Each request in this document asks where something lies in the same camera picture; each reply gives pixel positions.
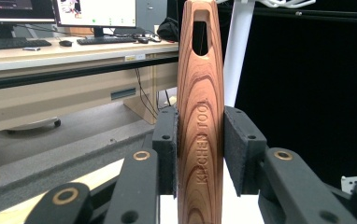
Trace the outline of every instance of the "wood grain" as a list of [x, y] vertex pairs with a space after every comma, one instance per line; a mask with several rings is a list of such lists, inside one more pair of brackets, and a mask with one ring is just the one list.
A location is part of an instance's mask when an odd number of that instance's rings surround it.
[[[207, 27], [207, 54], [193, 51], [193, 23]], [[178, 58], [178, 223], [221, 223], [223, 83], [213, 0], [184, 5]]]

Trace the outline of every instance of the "black bracket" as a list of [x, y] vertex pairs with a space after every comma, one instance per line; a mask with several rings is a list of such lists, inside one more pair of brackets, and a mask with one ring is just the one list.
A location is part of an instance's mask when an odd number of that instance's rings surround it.
[[[162, 110], [118, 177], [92, 191], [79, 183], [52, 189], [26, 223], [159, 223], [159, 196], [176, 194], [178, 118], [175, 107]], [[352, 195], [325, 185], [295, 152], [269, 148], [251, 119], [229, 106], [224, 158], [236, 194], [259, 194], [267, 224], [357, 223], [357, 185]]]

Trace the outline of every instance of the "computer mouse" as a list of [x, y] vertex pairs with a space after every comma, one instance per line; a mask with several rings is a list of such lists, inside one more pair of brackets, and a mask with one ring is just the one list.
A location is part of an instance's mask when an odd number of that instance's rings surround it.
[[73, 46], [73, 42], [71, 42], [69, 40], [62, 40], [59, 42], [59, 45], [63, 46], [63, 47], [71, 47], [71, 46]]
[[141, 43], [141, 44], [148, 44], [149, 43], [149, 39], [148, 38], [144, 38], [144, 37], [137, 38], [136, 40], [138, 41], [138, 43]]

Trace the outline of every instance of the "gray floor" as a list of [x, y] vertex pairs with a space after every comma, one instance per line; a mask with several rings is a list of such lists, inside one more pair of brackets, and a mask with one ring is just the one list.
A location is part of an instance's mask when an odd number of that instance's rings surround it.
[[123, 158], [154, 127], [122, 102], [60, 119], [58, 128], [0, 132], [0, 211]]

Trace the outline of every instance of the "black backdrop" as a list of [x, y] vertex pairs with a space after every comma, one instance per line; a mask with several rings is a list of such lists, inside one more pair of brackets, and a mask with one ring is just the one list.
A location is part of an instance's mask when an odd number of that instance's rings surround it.
[[357, 175], [357, 22], [254, 16], [236, 107], [340, 188]]

